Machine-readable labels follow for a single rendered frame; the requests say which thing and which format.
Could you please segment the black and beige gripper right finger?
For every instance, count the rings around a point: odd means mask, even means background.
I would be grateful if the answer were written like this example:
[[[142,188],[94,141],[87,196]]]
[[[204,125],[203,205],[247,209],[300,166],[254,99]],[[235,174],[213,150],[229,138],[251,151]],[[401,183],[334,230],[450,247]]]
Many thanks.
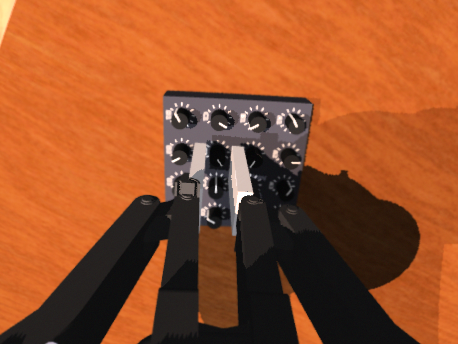
[[[228,187],[238,325],[250,324],[251,344],[299,344],[278,263],[323,344],[420,344],[392,321],[303,209],[266,206],[244,147],[232,146]]]

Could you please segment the grey knob box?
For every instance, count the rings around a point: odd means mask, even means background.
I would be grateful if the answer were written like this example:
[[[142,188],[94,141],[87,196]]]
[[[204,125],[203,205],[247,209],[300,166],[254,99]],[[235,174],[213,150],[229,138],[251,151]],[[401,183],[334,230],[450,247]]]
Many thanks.
[[[231,227],[232,146],[244,147],[249,175],[267,207],[296,205],[312,105],[304,97],[166,91],[165,202],[174,199],[175,181],[190,173],[194,144],[205,143],[200,226]]]

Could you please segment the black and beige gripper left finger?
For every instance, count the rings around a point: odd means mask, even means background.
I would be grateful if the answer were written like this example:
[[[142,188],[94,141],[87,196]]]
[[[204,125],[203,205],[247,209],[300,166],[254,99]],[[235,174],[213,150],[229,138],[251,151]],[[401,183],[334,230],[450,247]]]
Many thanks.
[[[0,334],[0,344],[101,344],[161,240],[168,241],[150,344],[198,344],[205,155],[206,144],[195,143],[174,199],[135,198],[45,302]]]

